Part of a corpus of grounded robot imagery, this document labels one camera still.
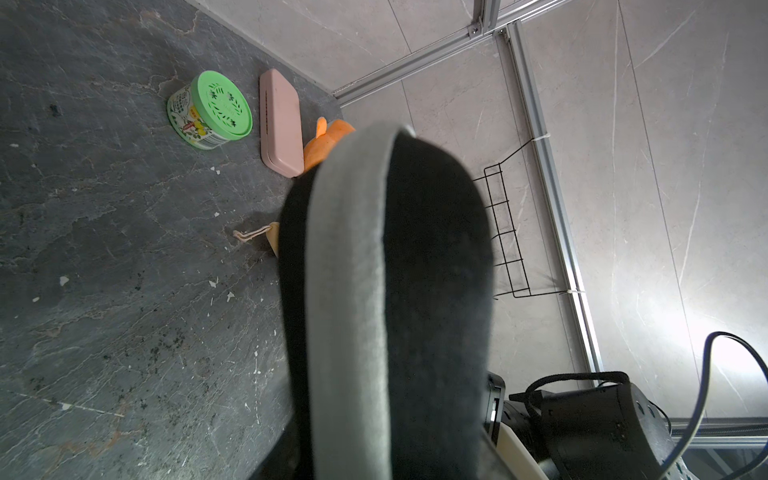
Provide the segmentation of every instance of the orange plush toy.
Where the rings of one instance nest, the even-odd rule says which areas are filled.
[[[334,120],[328,125],[324,117],[317,119],[317,133],[304,147],[304,171],[309,170],[328,157],[339,140],[355,131],[344,120]]]

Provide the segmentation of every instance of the product label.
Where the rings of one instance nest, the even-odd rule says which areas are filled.
[[[228,140],[213,131],[197,113],[192,103],[191,86],[187,85],[168,99],[170,120],[192,145],[203,150],[211,150]]]

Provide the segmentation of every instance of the aluminum frame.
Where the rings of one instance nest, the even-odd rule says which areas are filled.
[[[544,123],[544,113],[541,111],[541,102],[538,98],[538,89],[528,60],[528,52],[521,36],[519,22],[507,25],[503,31],[507,44],[511,49],[512,62],[518,74],[520,93],[525,105],[528,124],[531,127],[531,135],[534,141],[534,151],[541,170],[541,181],[547,197],[547,203],[552,216],[554,236],[558,243],[561,265],[565,274],[565,282],[568,288],[568,298],[571,300],[571,309],[576,319],[581,343],[587,360],[587,368],[590,372],[603,371],[603,360],[598,347],[598,339],[595,336],[592,315],[589,310],[587,296],[584,293],[584,281],[581,279],[578,261],[576,260],[576,247],[573,234],[568,223],[568,215],[565,212],[558,172],[554,166],[552,146],[549,143],[549,134]]]
[[[768,437],[761,436],[728,436],[728,437],[694,437],[688,445],[689,449],[761,449],[768,442]]]
[[[500,15],[499,7],[502,4],[502,0],[481,0],[482,6],[480,9],[480,31],[493,31],[498,24],[498,16]]]
[[[483,0],[484,5],[493,3],[494,0]],[[344,85],[335,90],[333,96],[345,107],[354,101],[365,98],[368,95],[401,81],[421,70],[440,61],[450,58],[461,51],[473,46],[479,41],[490,38],[500,28],[517,20],[527,20],[551,10],[569,0],[518,0],[504,7],[498,14],[495,26],[484,31],[480,22],[456,31],[424,48],[406,55],[398,61],[374,71],[359,80]],[[492,15],[481,14],[482,21],[492,23]]]

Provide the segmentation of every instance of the black cord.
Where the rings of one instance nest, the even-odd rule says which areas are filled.
[[[669,429],[669,431],[670,431],[670,435],[672,435],[672,421],[670,420],[670,416],[669,416],[669,415],[667,415],[667,413],[666,413],[664,410],[662,410],[660,406],[656,405],[656,404],[655,404],[655,403],[653,403],[652,401],[648,400],[648,403],[650,403],[651,405],[653,405],[654,407],[656,407],[656,410],[658,410],[659,412],[661,412],[661,415],[664,415],[664,418],[665,418],[665,419],[667,419],[667,428],[668,428],[668,429]]]
[[[528,414],[533,419],[541,418],[541,415],[533,409],[533,404],[531,403],[531,394],[534,390],[548,383],[563,382],[565,380],[604,380],[605,382],[613,383],[629,383],[629,375],[624,372],[560,373],[540,378],[525,389],[525,409],[528,410]]]
[[[677,441],[677,445],[675,445],[672,453],[670,453],[667,457],[667,460],[661,464],[661,473],[657,477],[658,480],[664,480],[666,478],[667,471],[669,471],[672,465],[674,465],[680,459],[680,457],[683,456],[683,453],[688,449],[688,446],[694,440],[694,436],[696,436],[699,425],[701,425],[701,419],[703,418],[704,414],[704,404],[707,403],[707,395],[709,394],[710,389],[712,343],[718,336],[725,336],[730,338],[731,340],[738,342],[742,347],[744,347],[752,355],[755,361],[757,361],[757,365],[759,365],[760,369],[763,370],[763,375],[766,377],[766,381],[768,382],[768,366],[766,366],[766,363],[762,358],[760,358],[760,355],[757,353],[757,351],[749,343],[747,343],[746,340],[728,332],[710,333],[707,336],[707,340],[704,342],[704,355],[701,360],[701,386],[699,387],[699,396],[696,399],[694,413],[691,415],[690,422],[688,422],[688,426],[685,428],[685,433],[683,433],[683,436],[680,437],[680,440]],[[730,474],[722,477],[721,480],[735,480],[741,475],[745,475],[759,467],[763,462],[765,462],[766,458],[768,458],[768,442],[763,447],[763,451],[761,451],[758,456],[755,457],[751,462],[739,468],[738,470],[735,470]]]

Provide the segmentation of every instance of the wire basket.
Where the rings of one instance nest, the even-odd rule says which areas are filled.
[[[529,296],[551,295],[553,293],[565,293],[567,290],[554,290],[536,292],[531,289],[528,279],[528,271],[520,250],[518,229],[510,208],[505,172],[502,167],[504,162],[520,153],[530,144],[525,142],[520,148],[509,154],[497,164],[489,165],[483,169],[482,177],[475,178],[477,188],[481,191],[488,209],[488,217],[491,221],[491,242],[494,252],[495,291],[494,297],[511,294],[514,298]]]

